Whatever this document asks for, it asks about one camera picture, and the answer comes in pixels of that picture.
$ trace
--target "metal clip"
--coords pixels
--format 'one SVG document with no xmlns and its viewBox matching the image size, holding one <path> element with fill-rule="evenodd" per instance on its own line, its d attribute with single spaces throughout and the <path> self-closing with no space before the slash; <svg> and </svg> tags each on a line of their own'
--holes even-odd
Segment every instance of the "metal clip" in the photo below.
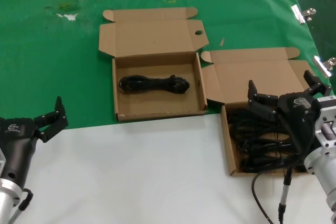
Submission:
<svg viewBox="0 0 336 224">
<path fill-rule="evenodd" d="M 303 12 L 301 12 L 298 5 L 293 5 L 292 10 L 300 24 L 305 23 L 306 20 L 311 21 L 311 15 L 314 15 L 316 13 L 316 10 L 314 8 L 309 8 L 308 10 L 304 10 Z"/>
<path fill-rule="evenodd" d="M 329 60 L 322 62 L 319 56 L 314 56 L 312 61 L 325 77 L 329 78 L 332 76 L 330 71 L 333 70 L 333 66 L 336 65 L 336 58 L 330 58 Z"/>
</svg>

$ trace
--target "cardboard box flap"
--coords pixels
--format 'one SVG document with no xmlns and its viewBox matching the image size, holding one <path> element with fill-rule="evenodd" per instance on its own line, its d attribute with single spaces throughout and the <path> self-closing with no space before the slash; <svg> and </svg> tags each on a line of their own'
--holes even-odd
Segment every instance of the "cardboard box flap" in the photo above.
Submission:
<svg viewBox="0 0 336 224">
<path fill-rule="evenodd" d="M 312 74 L 314 74 L 314 71 L 309 66 L 309 63 L 305 60 L 290 60 L 289 64 L 292 67 L 293 72 L 296 74 L 296 77 L 300 81 L 303 89 L 309 88 L 309 85 L 303 77 L 303 74 L 306 70 L 309 70 Z"/>
<path fill-rule="evenodd" d="M 224 104 L 224 97 L 218 82 L 215 65 L 202 68 L 203 81 L 205 86 L 206 98 L 210 101 Z"/>
<path fill-rule="evenodd" d="M 201 59 L 209 63 L 228 63 L 246 61 L 269 61 L 283 60 L 298 57 L 300 51 L 294 47 L 279 48 L 256 48 L 256 49 L 234 49 L 205 51 L 201 54 Z"/>
<path fill-rule="evenodd" d="M 202 69 L 207 99 L 219 103 L 247 101 L 248 81 L 259 93 L 282 95 L 306 89 L 306 61 L 288 60 L 300 54 L 296 48 L 239 49 L 203 52 L 201 58 L 212 62 Z"/>
<path fill-rule="evenodd" d="M 201 20 L 185 19 L 192 13 L 192 11 L 186 12 L 186 9 L 189 8 L 173 8 L 173 10 L 167 8 L 164 11 L 154 9 L 155 11 L 150 13 L 158 14 L 158 16 L 152 15 L 153 18 L 157 18 L 156 21 L 140 20 L 100 25 L 99 50 L 114 57 L 196 51 L 209 41 Z M 169 16 L 163 15 L 165 13 L 175 14 L 173 17 L 178 19 L 159 19 L 162 16 Z M 111 19 L 115 18 L 114 13 L 104 14 Z"/>
<path fill-rule="evenodd" d="M 103 17 L 113 22 L 187 19 L 196 15 L 197 9 L 195 7 L 105 10 L 103 12 Z"/>
</svg>

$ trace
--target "coiled black cable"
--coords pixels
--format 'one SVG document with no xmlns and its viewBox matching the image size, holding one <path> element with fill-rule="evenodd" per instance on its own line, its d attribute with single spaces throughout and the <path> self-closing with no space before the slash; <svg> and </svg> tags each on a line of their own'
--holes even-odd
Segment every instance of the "coiled black cable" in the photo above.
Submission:
<svg viewBox="0 0 336 224">
<path fill-rule="evenodd" d="M 239 152 L 246 156 L 240 164 L 243 172 L 258 173 L 280 163 L 287 166 L 298 158 L 290 138 L 277 139 L 279 134 L 287 134 L 279 123 L 265 120 L 244 109 L 228 113 L 228 122 L 232 124 L 230 136 L 235 140 Z M 274 134 L 274 139 L 264 137 L 269 133 Z"/>
<path fill-rule="evenodd" d="M 127 93 L 148 90 L 166 90 L 175 94 L 184 94 L 190 84 L 182 77 L 170 76 L 166 79 L 154 79 L 145 76 L 125 76 L 119 81 L 119 87 Z"/>
</svg>

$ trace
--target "open cardboard box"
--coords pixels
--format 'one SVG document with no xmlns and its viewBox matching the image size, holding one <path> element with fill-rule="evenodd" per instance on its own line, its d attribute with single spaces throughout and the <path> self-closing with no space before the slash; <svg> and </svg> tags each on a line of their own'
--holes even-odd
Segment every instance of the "open cardboard box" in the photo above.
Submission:
<svg viewBox="0 0 336 224">
<path fill-rule="evenodd" d="M 119 121 L 202 115 L 207 102 L 201 64 L 195 52 L 208 44 L 203 23 L 188 20 L 196 8 L 105 10 L 113 23 L 100 26 L 99 50 L 111 55 L 114 110 Z M 124 76 L 168 78 L 190 83 L 185 94 L 163 90 L 126 94 Z"/>
<path fill-rule="evenodd" d="M 224 146 L 231 175 L 246 175 L 240 168 L 242 157 L 229 135 L 226 112 L 247 107 L 248 81 L 258 93 L 282 95 L 308 88 L 303 74 L 313 72 L 297 48 L 263 48 L 205 51 L 202 60 L 213 63 L 202 69 L 208 100 L 224 104 L 221 111 Z"/>
</svg>

